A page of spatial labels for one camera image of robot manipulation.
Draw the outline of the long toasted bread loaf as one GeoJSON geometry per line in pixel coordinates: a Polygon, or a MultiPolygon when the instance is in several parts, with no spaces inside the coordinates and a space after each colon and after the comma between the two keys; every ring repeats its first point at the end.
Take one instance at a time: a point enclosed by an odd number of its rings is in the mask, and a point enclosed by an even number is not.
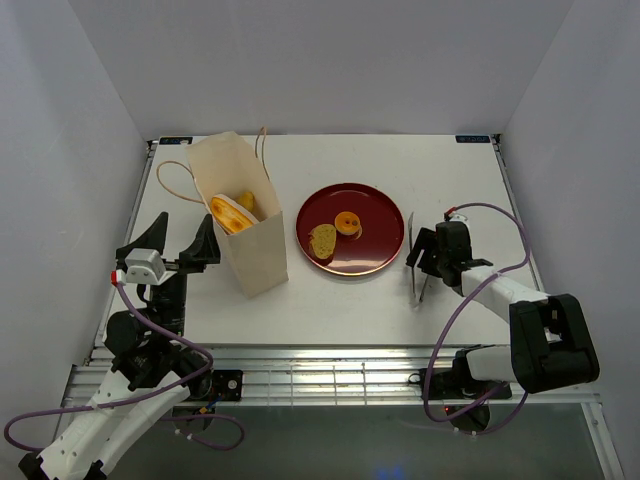
{"type": "Polygon", "coordinates": [[[259,223],[259,220],[226,195],[215,195],[209,209],[222,229],[228,235],[240,233],[259,223]]]}

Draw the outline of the metal serving tongs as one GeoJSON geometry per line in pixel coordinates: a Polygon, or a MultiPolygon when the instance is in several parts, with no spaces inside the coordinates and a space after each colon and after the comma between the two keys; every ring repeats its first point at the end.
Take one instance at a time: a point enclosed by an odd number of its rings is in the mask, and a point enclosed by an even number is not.
{"type": "Polygon", "coordinates": [[[421,270],[421,267],[419,266],[419,262],[427,248],[428,237],[427,237],[427,234],[422,229],[420,229],[417,234],[414,233],[414,223],[413,223],[414,215],[415,213],[412,212],[409,215],[409,218],[407,221],[409,254],[406,259],[406,265],[410,269],[412,302],[415,306],[418,306],[424,302],[424,298],[426,295],[426,290],[429,282],[429,275],[425,273],[424,281],[422,283],[422,286],[420,287],[420,293],[417,293],[416,269],[421,270]]]}

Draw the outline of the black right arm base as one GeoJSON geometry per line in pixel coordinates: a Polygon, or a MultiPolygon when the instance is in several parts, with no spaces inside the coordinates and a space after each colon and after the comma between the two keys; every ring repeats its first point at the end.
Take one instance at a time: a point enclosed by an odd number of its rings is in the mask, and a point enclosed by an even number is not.
{"type": "MultiPolygon", "coordinates": [[[[477,400],[494,388],[499,388],[494,399],[512,398],[511,387],[497,381],[475,380],[472,378],[466,356],[480,346],[459,350],[448,369],[435,369],[429,386],[429,398],[434,400],[477,400]]],[[[490,408],[483,402],[475,409],[449,423],[465,434],[485,432],[489,428],[490,408]]]]}

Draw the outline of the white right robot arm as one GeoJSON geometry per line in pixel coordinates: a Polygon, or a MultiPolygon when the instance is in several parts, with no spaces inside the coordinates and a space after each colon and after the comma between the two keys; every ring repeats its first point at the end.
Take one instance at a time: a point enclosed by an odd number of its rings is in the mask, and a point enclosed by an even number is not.
{"type": "Polygon", "coordinates": [[[449,369],[420,370],[429,398],[479,398],[502,383],[517,383],[535,394],[598,379],[600,365],[578,299],[526,287],[474,258],[464,222],[421,229],[406,263],[481,304],[509,327],[506,346],[462,349],[449,369]]]}

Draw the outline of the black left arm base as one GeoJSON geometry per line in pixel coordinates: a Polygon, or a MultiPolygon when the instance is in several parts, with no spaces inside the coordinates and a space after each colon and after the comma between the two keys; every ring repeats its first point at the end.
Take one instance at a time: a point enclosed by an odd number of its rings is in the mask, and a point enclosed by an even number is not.
{"type": "Polygon", "coordinates": [[[173,425],[189,433],[200,433],[214,422],[212,418],[199,416],[215,414],[220,402],[237,402],[242,398],[244,373],[242,370],[210,369],[201,376],[190,380],[187,386],[190,396],[187,403],[196,403],[194,407],[174,407],[170,417],[173,425]]]}

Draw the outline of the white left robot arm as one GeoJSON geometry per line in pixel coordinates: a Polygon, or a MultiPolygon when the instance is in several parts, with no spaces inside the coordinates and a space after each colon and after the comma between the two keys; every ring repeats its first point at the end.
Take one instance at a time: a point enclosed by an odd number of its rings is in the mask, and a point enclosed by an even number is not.
{"type": "Polygon", "coordinates": [[[104,479],[164,412],[212,387],[213,357],[184,338],[187,277],[219,263],[214,220],[205,215],[193,242],[167,261],[169,216],[162,212],[136,240],[117,249],[111,283],[126,308],[112,314],[104,344],[110,369],[49,446],[28,447],[18,467],[28,479],[104,479]]]}

